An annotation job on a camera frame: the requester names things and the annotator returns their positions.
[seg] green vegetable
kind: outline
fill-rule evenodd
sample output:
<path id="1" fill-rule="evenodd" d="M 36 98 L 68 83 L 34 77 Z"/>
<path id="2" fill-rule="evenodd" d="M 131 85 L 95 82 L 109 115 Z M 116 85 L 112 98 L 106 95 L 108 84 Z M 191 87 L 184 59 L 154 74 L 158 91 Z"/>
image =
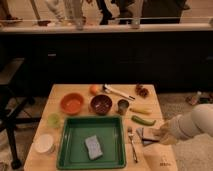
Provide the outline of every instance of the green vegetable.
<path id="1" fill-rule="evenodd" d="M 142 119 L 142 118 L 140 118 L 140 117 L 138 117 L 136 115 L 132 115 L 131 119 L 134 122 L 137 122 L 137 123 L 139 123 L 141 125 L 146 125 L 146 126 L 153 126 L 155 124 L 155 122 L 156 122 L 156 120 L 153 120 L 153 121 L 144 120 L 144 119 Z"/>

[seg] plastic cup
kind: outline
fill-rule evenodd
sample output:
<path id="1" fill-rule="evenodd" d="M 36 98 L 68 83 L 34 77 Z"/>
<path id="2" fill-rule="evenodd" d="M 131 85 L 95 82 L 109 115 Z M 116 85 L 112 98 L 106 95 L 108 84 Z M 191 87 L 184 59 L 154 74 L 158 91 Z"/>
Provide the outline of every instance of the plastic cup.
<path id="1" fill-rule="evenodd" d="M 118 110 L 117 110 L 117 112 L 120 115 L 125 115 L 128 107 L 129 107 L 129 102 L 127 100 L 125 100 L 125 99 L 121 99 L 121 100 L 118 101 Z"/>
<path id="2" fill-rule="evenodd" d="M 53 113 L 47 118 L 47 125 L 51 128 L 59 128 L 60 127 L 60 117 L 58 114 Z"/>

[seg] black chair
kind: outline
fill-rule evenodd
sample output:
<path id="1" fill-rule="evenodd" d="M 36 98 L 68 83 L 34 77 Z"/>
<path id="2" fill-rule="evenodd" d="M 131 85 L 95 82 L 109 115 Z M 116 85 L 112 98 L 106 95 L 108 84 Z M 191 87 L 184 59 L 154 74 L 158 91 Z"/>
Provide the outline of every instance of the black chair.
<path id="1" fill-rule="evenodd" d="M 23 65 L 24 60 L 22 58 L 16 58 L 9 61 L 5 60 L 3 62 L 5 66 L 3 67 L 3 65 L 1 65 L 2 70 L 0 71 L 0 132 L 4 129 L 7 131 L 13 158 L 11 167 L 13 169 L 18 169 L 21 166 L 21 161 L 17 155 L 16 140 L 14 136 L 14 131 L 17 129 L 16 124 L 38 122 L 40 121 L 40 118 L 17 117 L 27 103 L 34 103 L 34 99 L 30 97 L 30 95 L 24 98 L 22 102 L 18 103 L 14 110 L 6 109 L 9 100 L 13 98 L 15 94 L 11 88 L 11 84 L 18 70 Z"/>

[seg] small bowl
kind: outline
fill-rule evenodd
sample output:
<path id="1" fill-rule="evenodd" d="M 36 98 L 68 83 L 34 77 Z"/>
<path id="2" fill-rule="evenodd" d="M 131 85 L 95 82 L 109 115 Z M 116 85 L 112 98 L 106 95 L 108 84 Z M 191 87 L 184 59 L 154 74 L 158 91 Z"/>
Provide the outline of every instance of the small bowl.
<path id="1" fill-rule="evenodd" d="M 93 97 L 90 106 L 95 113 L 106 115 L 112 107 L 112 100 L 108 96 L 100 94 Z"/>
<path id="2" fill-rule="evenodd" d="M 84 98 L 79 93 L 65 95 L 60 103 L 61 111 L 70 115 L 75 115 L 81 111 Z"/>
<path id="3" fill-rule="evenodd" d="M 53 136 L 50 134 L 42 134 L 36 140 L 34 144 L 35 150 L 40 154 L 50 154 L 54 151 L 55 145 Z"/>

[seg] small container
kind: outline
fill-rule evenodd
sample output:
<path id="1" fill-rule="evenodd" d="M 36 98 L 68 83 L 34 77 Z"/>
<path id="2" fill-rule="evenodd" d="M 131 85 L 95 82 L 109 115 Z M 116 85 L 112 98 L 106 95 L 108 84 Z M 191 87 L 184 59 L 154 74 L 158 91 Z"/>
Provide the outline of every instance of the small container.
<path id="1" fill-rule="evenodd" d="M 92 98 L 90 106 L 93 112 L 106 115 L 112 107 L 112 100 L 109 96 L 100 94 Z"/>
<path id="2" fill-rule="evenodd" d="M 51 128 L 59 128 L 60 116 L 57 113 L 50 114 L 47 118 L 47 125 Z"/>
<path id="3" fill-rule="evenodd" d="M 127 100 L 125 99 L 119 100 L 117 113 L 119 113 L 120 115 L 125 115 L 128 107 L 129 107 L 129 102 Z"/>
<path id="4" fill-rule="evenodd" d="M 69 93 L 60 102 L 61 111 L 69 115 L 76 115 L 81 111 L 83 103 L 84 98 L 81 94 Z"/>
<path id="5" fill-rule="evenodd" d="M 42 134 L 35 140 L 34 148 L 36 152 L 40 154 L 52 153 L 55 149 L 53 136 L 50 134 Z"/>

